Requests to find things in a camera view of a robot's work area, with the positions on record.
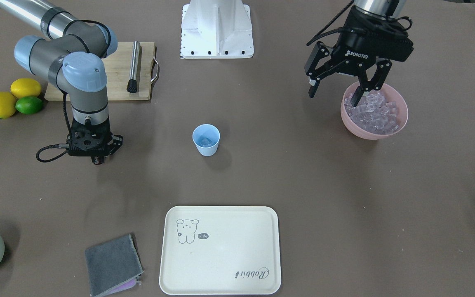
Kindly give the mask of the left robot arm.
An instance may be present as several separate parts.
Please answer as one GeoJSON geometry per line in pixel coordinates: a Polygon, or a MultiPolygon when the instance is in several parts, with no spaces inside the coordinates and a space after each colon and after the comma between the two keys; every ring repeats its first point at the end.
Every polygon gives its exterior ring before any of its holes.
{"type": "Polygon", "coordinates": [[[308,42],[314,45],[305,64],[309,97],[334,73],[358,78],[353,106],[371,91],[381,90],[393,62],[406,61],[414,49],[408,28],[400,23],[404,4],[403,0],[351,0],[324,26],[308,42]]]}

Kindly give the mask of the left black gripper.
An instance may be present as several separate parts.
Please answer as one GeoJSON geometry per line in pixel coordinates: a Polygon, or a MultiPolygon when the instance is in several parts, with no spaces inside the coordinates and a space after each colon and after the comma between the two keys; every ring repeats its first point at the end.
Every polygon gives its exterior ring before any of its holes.
{"type": "Polygon", "coordinates": [[[346,6],[307,45],[313,49],[305,64],[314,98],[320,81],[335,73],[357,77],[351,98],[356,107],[363,96],[381,90],[394,61],[404,62],[413,52],[409,26],[399,17],[401,6],[346,6]]]}

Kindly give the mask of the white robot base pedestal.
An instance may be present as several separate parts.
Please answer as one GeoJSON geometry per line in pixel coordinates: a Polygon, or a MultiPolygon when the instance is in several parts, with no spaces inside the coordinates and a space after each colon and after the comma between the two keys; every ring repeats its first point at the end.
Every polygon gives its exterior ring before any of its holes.
{"type": "Polygon", "coordinates": [[[181,11],[181,58],[253,57],[250,7],[241,0],[191,0],[181,11]]]}

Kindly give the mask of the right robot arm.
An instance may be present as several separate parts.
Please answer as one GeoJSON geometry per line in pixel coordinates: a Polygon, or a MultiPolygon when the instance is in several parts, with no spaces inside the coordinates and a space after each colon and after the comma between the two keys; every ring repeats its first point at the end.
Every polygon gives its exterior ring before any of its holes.
{"type": "Polygon", "coordinates": [[[66,122],[65,143],[49,145],[73,157],[89,157],[103,164],[123,144],[111,132],[107,74],[103,59],[113,54],[117,38],[102,23],[74,17],[47,0],[0,0],[0,9],[40,30],[43,37],[27,35],[14,48],[17,63],[32,75],[47,80],[70,100],[72,122],[66,122]]]}

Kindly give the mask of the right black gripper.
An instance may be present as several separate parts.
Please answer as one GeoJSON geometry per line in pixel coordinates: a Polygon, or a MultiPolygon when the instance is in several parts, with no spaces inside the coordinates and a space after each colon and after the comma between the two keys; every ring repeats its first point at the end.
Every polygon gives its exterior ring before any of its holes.
{"type": "Polygon", "coordinates": [[[103,164],[106,156],[114,154],[122,146],[123,141],[123,136],[111,133],[109,123],[98,125],[73,123],[66,151],[70,156],[91,157],[93,164],[98,164],[100,159],[100,164],[103,164]]]}

